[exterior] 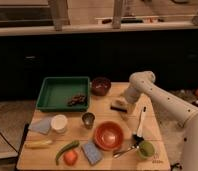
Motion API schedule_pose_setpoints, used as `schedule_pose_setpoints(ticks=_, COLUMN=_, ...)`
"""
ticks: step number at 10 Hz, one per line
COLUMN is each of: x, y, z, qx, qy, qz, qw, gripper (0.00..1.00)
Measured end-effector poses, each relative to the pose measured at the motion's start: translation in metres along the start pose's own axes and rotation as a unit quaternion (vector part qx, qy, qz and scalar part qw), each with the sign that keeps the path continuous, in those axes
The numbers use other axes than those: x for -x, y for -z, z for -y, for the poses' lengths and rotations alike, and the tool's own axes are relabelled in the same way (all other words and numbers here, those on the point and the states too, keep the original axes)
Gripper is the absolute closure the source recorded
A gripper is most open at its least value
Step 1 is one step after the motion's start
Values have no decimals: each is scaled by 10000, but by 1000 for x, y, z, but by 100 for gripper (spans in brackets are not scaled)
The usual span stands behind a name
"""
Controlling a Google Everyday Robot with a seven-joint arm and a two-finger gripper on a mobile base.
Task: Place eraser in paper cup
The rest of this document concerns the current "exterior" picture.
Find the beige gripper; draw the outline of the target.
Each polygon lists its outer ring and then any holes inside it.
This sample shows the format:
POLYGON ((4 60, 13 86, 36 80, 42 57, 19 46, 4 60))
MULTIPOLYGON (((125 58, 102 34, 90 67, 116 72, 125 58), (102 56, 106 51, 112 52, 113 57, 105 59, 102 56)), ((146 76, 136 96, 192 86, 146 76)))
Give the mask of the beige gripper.
POLYGON ((110 107, 111 110, 120 111, 120 116, 123 120, 129 119, 129 114, 134 110, 134 106, 128 103, 124 98, 117 98, 114 106, 110 107))

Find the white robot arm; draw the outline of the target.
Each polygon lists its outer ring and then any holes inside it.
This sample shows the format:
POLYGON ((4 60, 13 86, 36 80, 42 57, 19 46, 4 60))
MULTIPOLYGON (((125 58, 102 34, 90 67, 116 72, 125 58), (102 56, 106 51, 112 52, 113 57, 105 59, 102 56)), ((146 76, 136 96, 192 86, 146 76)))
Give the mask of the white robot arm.
POLYGON ((129 77, 129 86, 124 90, 128 103, 138 101, 141 93, 147 95, 168 112, 177 122, 186 128, 181 154, 182 171, 198 171, 198 107, 155 85, 152 71, 135 72, 129 77))

